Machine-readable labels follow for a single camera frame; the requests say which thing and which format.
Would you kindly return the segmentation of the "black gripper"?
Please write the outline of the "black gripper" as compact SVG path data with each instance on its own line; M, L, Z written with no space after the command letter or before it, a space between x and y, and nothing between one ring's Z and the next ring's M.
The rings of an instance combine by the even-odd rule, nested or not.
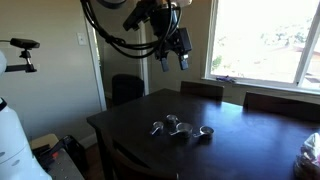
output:
M141 45L151 47L155 58L160 60L163 72L169 71L167 55L173 51L179 57L180 68L188 68L188 52L192 50L186 28L179 28L181 10L189 6L193 0L139 0L136 7L123 23L128 31L138 30L141 22L149 21L156 42Z

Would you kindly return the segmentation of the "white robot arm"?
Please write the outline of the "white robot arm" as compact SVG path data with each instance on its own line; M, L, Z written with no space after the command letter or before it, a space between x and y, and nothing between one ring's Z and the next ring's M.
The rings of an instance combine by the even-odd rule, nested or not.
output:
M90 0L80 0L86 19L91 26L117 52L134 59L153 55L161 62L162 70L168 70L167 54L175 52L180 68L188 68L188 52L192 50L188 31L179 26L182 9L193 0L138 0L123 28L138 30L141 22L150 22L155 41L129 44L124 39L109 34L98 22ZM58 151L58 146L36 158L33 156L21 121L5 99L0 98L0 179L1 180L52 180L41 166L43 161Z

